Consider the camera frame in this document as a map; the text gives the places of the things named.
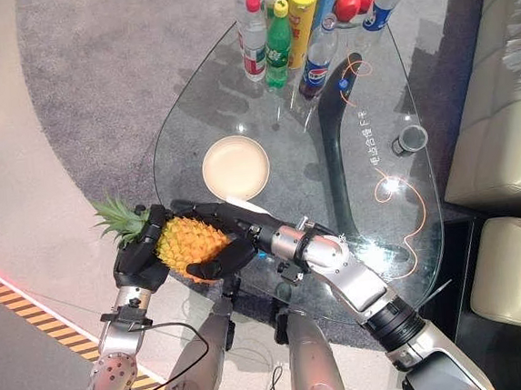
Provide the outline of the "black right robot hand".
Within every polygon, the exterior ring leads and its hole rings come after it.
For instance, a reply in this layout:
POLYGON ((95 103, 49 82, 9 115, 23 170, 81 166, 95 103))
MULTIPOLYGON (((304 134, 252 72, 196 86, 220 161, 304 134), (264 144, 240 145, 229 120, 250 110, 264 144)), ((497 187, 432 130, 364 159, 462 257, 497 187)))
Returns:
POLYGON ((230 244, 207 261, 190 263, 185 270, 199 279, 218 280, 234 275, 255 257, 259 250, 271 253, 272 236, 285 224, 270 214, 257 213, 228 203, 195 203, 177 199, 170 208, 175 215, 196 219, 233 235, 230 244))

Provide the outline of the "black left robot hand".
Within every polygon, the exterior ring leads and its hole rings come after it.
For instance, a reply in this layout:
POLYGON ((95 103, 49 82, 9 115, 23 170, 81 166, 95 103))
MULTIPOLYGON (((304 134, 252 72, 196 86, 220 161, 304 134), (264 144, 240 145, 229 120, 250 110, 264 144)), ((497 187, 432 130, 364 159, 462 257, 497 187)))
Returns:
POLYGON ((117 252, 113 275, 118 288, 132 286, 155 293, 165 282, 169 268, 157 258, 156 247, 172 217, 172 212, 162 205, 150 206, 141 232, 117 252))

